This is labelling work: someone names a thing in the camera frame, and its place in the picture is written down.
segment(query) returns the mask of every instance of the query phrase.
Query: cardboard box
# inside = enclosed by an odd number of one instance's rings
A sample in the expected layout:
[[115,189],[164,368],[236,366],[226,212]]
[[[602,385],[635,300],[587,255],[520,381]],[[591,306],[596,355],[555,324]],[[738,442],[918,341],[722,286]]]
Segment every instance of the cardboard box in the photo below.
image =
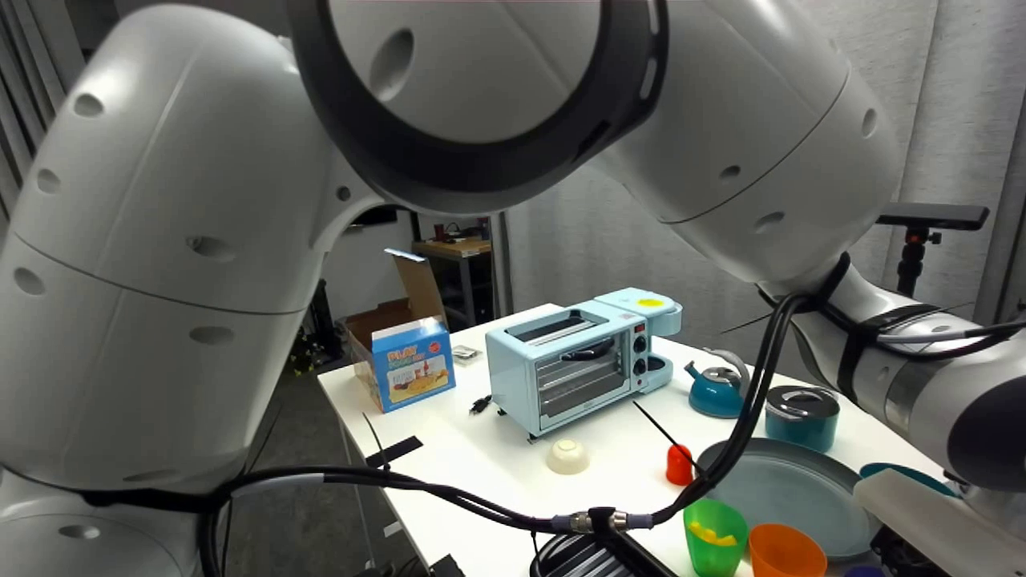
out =
[[[404,255],[404,249],[385,249],[385,255],[394,260],[394,269],[406,290],[406,300],[381,302],[375,310],[353,316],[353,319],[347,319],[343,330],[347,330],[348,355],[360,361],[354,376],[367,388],[377,392],[381,411],[394,411],[394,408],[414,405],[421,399],[428,399],[437,392],[452,388],[455,378],[452,378],[447,334],[443,324],[446,307],[443,307],[443,296],[438,296],[438,286],[437,286],[428,262],[423,258]],[[423,326],[423,334],[416,334],[416,321],[437,321],[443,334],[437,334],[432,326]],[[426,396],[394,396],[394,388],[389,388],[389,376],[394,373],[394,378],[400,381],[400,364],[389,364],[389,354],[394,348],[396,351],[414,348],[414,351],[406,351],[406,355],[414,361],[414,354],[416,354],[421,364],[426,364],[437,355],[432,342],[437,342],[437,351],[443,351],[447,381],[428,388]]]

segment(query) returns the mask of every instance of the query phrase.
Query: plate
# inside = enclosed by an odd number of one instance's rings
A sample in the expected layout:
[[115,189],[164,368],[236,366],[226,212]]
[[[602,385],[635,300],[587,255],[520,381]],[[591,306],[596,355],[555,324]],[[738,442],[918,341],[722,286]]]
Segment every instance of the plate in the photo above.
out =
[[[708,467],[723,442],[701,454]],[[846,465],[771,439],[751,439],[732,474],[708,493],[742,514],[747,525],[783,523],[810,535],[830,566],[858,563],[878,523],[853,499],[858,474]]]

